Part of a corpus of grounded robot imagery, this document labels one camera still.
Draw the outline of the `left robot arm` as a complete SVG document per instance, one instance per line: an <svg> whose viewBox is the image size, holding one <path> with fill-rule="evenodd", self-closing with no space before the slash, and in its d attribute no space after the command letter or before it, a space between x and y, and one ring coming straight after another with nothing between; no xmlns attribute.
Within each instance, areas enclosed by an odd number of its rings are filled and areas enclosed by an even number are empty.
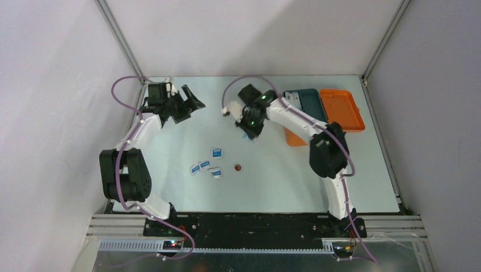
<svg viewBox="0 0 481 272"><path fill-rule="evenodd" d="M178 124L203 108L205 104L186 84L177 89L169 79L149 83L142 104L133 108L136 117L126 136L99 155L104 196L126 211L137 210L152 220L159 219L157 228L166 236L178 232L179 220L170 215L170 203L153 192L144 152L169 119Z"/></svg>

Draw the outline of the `orange medicine kit box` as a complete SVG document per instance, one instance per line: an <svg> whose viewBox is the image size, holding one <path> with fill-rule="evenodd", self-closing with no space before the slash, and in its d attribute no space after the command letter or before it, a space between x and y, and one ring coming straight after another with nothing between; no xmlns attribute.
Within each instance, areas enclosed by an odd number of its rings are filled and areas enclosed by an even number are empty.
<svg viewBox="0 0 481 272"><path fill-rule="evenodd" d="M349 133L359 133L365 130L360 110L349 91L332 89L317 91L319 91L328 124L336 122L344 132Z"/></svg>

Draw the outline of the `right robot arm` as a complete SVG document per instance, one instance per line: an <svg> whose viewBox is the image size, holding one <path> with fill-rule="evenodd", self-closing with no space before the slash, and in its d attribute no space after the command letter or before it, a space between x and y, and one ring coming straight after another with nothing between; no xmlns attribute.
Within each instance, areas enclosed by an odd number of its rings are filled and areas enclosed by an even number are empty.
<svg viewBox="0 0 481 272"><path fill-rule="evenodd" d="M348 218L353 210L345 178L352 159L341 126L317 120L291 105L276 91L261 93L249 84L238 93L240 102L231 101L222 108L225 116L232 116L235 125L241 128L249 139L260 136L265 121L279 124L309 145L309 166L324 181L328 196L328 212L334 218L330 221L331 232L344 237L353 228Z"/></svg>

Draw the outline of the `blue white sachet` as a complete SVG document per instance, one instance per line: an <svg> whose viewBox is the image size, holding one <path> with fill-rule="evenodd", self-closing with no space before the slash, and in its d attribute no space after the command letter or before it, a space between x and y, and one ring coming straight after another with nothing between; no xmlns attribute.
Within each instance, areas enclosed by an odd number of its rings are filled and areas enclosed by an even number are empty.
<svg viewBox="0 0 481 272"><path fill-rule="evenodd" d="M284 96L286 100L291 104L293 107L297 109L302 109L302 104L299 98L299 93L298 92L288 92L286 91L284 93Z"/></svg>

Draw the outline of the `teal divided tray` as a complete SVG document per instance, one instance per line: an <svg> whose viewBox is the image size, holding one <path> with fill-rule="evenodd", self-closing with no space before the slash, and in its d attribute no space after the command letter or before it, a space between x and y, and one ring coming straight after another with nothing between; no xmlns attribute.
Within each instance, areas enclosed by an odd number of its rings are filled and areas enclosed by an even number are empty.
<svg viewBox="0 0 481 272"><path fill-rule="evenodd" d="M308 114L311 117L323 122L327 122L327 116L321 102L319 91L313 88L309 89L300 89L300 90L288 90L288 92L298 92L299 98L302 104L302 109L304 113Z"/></svg>

